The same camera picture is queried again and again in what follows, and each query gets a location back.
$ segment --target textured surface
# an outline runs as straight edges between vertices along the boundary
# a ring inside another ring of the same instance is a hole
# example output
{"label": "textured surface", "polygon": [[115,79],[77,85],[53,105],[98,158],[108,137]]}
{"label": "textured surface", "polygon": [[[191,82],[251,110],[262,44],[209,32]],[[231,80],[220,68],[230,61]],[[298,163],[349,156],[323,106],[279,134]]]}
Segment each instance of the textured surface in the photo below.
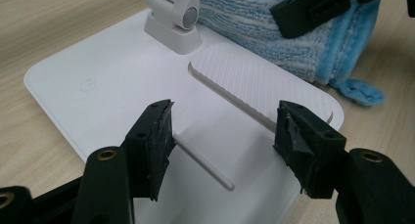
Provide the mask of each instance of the textured surface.
{"label": "textured surface", "polygon": [[336,129],[343,123],[334,98],[242,47],[211,45],[193,57],[191,70],[273,131],[280,100],[307,106]]}

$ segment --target wooden table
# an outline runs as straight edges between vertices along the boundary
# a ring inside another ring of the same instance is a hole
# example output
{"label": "wooden table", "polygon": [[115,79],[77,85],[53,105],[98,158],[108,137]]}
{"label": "wooden table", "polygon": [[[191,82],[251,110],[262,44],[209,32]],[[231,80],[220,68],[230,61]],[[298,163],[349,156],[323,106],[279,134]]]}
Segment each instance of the wooden table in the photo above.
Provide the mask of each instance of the wooden table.
{"label": "wooden table", "polygon": [[[145,8],[144,0],[0,0],[0,187],[37,197],[83,172],[84,163],[23,86],[37,62]],[[352,77],[386,94],[361,107],[321,86],[345,111],[346,149],[390,157],[415,184],[415,19],[405,0],[383,0],[369,45]],[[338,223],[335,198],[301,196],[286,223]]]}

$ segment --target screw hole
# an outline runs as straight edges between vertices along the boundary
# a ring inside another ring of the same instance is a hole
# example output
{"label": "screw hole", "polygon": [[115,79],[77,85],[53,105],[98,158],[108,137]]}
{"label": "screw hole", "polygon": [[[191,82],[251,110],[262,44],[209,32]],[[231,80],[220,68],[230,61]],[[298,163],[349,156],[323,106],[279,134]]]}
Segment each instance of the screw hole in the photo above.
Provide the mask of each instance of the screw hole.
{"label": "screw hole", "polygon": [[9,205],[15,199],[15,194],[11,192],[0,193],[0,209]]}
{"label": "screw hole", "polygon": [[106,150],[97,155],[98,160],[109,160],[116,157],[116,151],[114,150]]}
{"label": "screw hole", "polygon": [[373,153],[362,153],[361,156],[371,162],[382,162],[383,159],[379,157],[378,155],[375,155]]}

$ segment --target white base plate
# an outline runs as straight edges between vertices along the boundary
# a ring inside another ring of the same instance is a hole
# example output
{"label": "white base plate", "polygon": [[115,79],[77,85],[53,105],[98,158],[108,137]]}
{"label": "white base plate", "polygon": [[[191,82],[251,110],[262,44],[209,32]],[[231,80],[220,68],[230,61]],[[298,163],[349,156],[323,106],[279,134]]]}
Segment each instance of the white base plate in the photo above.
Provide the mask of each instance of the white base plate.
{"label": "white base plate", "polygon": [[[224,189],[176,147],[159,201],[135,199],[137,222],[281,222],[300,184],[272,148],[274,133],[188,70],[192,57],[202,49],[231,42],[198,25],[202,47],[177,55],[143,32],[148,13],[36,64],[24,78],[26,88],[84,160],[99,148],[120,145],[149,104],[163,99],[175,102],[173,130],[225,174],[235,190]],[[322,91],[315,93],[309,98],[312,103],[302,96],[291,101],[314,106],[311,109],[320,117],[330,115],[338,129],[343,122],[339,104]],[[315,107],[319,105],[314,102],[322,100],[325,107]]]}

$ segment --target blue microfiber cloth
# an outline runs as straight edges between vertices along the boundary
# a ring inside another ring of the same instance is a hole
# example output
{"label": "blue microfiber cloth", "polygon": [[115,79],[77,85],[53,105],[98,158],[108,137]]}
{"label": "blue microfiber cloth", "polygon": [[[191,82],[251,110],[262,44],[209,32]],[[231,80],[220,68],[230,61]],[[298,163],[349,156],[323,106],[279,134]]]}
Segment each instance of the blue microfiber cloth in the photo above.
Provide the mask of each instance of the blue microfiber cloth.
{"label": "blue microfiber cloth", "polygon": [[[382,92],[364,81],[353,87],[360,94],[344,91],[371,36],[380,0],[363,5],[353,0],[348,11],[295,39],[282,37],[269,12],[283,1],[201,0],[199,22],[306,81],[330,84],[362,105],[382,103]],[[367,92],[376,98],[369,100]]]}

